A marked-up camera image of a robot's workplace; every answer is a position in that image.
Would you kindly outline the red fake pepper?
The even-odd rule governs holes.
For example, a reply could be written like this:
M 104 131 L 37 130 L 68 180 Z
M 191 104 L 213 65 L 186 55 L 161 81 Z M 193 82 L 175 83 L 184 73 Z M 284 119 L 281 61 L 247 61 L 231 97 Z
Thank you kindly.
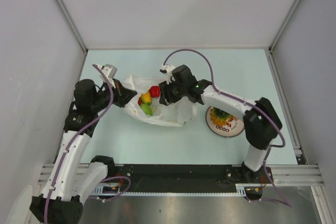
M 150 93 L 150 96 L 151 96 L 152 98 L 159 98 L 160 95 L 161 95 L 160 87 L 159 87 L 159 86 L 152 86 L 152 87 L 149 89 L 149 93 Z

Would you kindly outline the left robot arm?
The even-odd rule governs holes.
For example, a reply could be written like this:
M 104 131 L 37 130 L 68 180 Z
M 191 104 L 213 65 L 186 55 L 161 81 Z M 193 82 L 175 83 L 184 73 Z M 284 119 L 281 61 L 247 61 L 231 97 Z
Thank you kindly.
M 118 192 L 125 180 L 114 159 L 102 155 L 91 160 L 80 178 L 76 174 L 101 117 L 113 104 L 125 107 L 137 92 L 125 88 L 117 79 L 100 87 L 93 80 L 84 79 L 76 83 L 73 94 L 52 172 L 40 195 L 32 197 L 29 208 L 41 223 L 78 223 L 86 200 L 99 183 L 116 180 Z

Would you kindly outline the orange fake pineapple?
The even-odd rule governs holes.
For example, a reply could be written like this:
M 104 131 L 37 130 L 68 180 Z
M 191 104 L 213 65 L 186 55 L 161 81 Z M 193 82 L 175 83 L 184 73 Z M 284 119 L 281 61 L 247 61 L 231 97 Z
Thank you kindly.
M 231 123 L 233 116 L 223 110 L 212 107 L 210 111 L 211 121 L 217 126 L 225 126 Z

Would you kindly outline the yellow fake mango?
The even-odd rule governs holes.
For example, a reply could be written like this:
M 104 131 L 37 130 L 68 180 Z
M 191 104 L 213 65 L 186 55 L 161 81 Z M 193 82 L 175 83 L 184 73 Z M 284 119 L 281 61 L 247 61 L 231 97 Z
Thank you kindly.
M 152 97 L 150 95 L 150 92 L 143 93 L 140 95 L 138 99 L 138 105 L 141 105 L 141 104 L 147 104 L 147 105 L 152 104 Z

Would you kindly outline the white plastic bag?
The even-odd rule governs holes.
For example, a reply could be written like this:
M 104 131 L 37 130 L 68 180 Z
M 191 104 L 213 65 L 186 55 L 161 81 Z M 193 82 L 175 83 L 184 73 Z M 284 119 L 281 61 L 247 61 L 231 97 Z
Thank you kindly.
M 137 95 L 123 108 L 123 111 L 129 116 L 153 125 L 180 127 L 187 121 L 197 116 L 196 105 L 188 100 L 182 98 L 177 103 L 168 106 L 159 104 L 159 98 L 152 98 L 150 105 L 153 115 L 145 115 L 138 105 L 138 99 L 141 94 L 149 92 L 152 86 L 159 86 L 163 82 L 162 78 L 143 78 L 135 75 L 130 75 L 121 83 L 124 87 L 135 90 Z

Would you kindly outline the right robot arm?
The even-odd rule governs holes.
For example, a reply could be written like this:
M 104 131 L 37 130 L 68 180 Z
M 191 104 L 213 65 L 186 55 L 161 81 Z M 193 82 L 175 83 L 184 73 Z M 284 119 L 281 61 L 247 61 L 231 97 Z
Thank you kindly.
M 269 150 L 274 147 L 272 140 L 282 136 L 282 123 L 271 102 L 266 98 L 253 101 L 226 93 L 208 80 L 197 80 L 186 65 L 162 65 L 160 72 L 166 75 L 166 80 L 159 84 L 160 104 L 171 105 L 187 98 L 192 103 L 218 108 L 243 121 L 249 148 L 241 174 L 249 183 L 259 179 Z

